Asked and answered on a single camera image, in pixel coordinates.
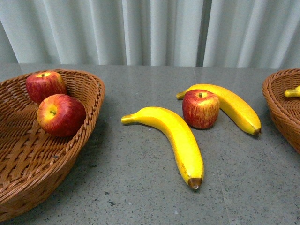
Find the table surface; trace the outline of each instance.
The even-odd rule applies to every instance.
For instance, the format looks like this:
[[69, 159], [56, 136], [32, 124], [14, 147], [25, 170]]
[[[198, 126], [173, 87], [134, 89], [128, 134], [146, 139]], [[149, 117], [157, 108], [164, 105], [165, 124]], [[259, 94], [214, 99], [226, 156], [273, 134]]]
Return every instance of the table surface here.
[[[46, 201], [3, 225], [300, 224], [300, 154], [276, 129], [262, 94], [264, 79], [276, 70], [1, 64], [0, 81], [55, 68], [97, 75], [105, 100], [66, 179]], [[120, 119], [146, 106], [182, 116], [176, 93], [196, 83], [242, 97], [260, 117], [262, 135], [244, 133], [223, 111], [212, 128], [192, 128], [205, 164], [204, 181], [193, 191], [162, 132]]]

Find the apple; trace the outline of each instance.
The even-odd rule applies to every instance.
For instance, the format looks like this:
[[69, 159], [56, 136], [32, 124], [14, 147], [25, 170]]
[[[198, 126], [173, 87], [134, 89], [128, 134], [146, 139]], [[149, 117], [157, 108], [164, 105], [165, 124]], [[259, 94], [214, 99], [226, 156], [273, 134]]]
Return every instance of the apple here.
[[54, 94], [67, 94], [67, 87], [61, 75], [55, 71], [34, 73], [26, 79], [26, 90], [37, 104]]
[[77, 98], [65, 94], [45, 98], [37, 110], [37, 121], [41, 128], [58, 137], [75, 135], [85, 118], [83, 104]]
[[190, 90], [182, 101], [183, 119], [195, 128], [209, 128], [216, 122], [220, 101], [216, 94], [207, 90]]

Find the wicker basket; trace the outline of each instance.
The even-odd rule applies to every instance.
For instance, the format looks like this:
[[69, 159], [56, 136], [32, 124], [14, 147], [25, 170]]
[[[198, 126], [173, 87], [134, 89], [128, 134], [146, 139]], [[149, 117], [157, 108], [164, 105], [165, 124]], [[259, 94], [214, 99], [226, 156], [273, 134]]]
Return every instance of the wicker basket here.
[[286, 89], [300, 85], [300, 68], [271, 74], [262, 84], [270, 114], [281, 134], [300, 153], [300, 97], [285, 97]]
[[72, 137], [54, 137], [40, 128], [38, 105], [25, 87], [31, 73], [0, 83], [0, 221], [46, 200], [69, 173], [95, 127], [105, 96], [103, 81], [84, 71], [54, 71], [62, 75], [68, 94], [86, 109], [84, 124]]

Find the banana tip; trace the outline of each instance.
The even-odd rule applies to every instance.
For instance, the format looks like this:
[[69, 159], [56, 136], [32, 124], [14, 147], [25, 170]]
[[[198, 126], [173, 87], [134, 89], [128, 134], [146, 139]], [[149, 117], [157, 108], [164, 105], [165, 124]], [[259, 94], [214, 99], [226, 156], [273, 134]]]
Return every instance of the banana tip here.
[[197, 190], [202, 184], [202, 178], [190, 178], [187, 181], [187, 184], [192, 188]]
[[258, 137], [261, 133], [262, 133], [262, 129], [259, 128], [259, 129], [255, 130], [254, 136], [255, 136], [255, 137]]

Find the banana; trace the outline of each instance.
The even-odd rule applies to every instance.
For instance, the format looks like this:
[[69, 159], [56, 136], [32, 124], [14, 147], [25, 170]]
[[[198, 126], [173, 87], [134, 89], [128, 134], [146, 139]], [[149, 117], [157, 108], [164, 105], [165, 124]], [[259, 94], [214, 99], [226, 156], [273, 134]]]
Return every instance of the banana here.
[[204, 178], [204, 163], [188, 124], [176, 113], [162, 107], [145, 107], [123, 116], [122, 124], [142, 123], [161, 130], [171, 143], [177, 167], [184, 181], [198, 189]]
[[300, 85], [294, 89], [288, 89], [285, 91], [286, 97], [300, 97]]
[[189, 90], [202, 89], [215, 93], [220, 100], [220, 109], [222, 109], [236, 125], [254, 136], [262, 132], [261, 122], [256, 112], [241, 97], [230, 90], [213, 84], [195, 84], [183, 92], [176, 95], [178, 100], [183, 99]]

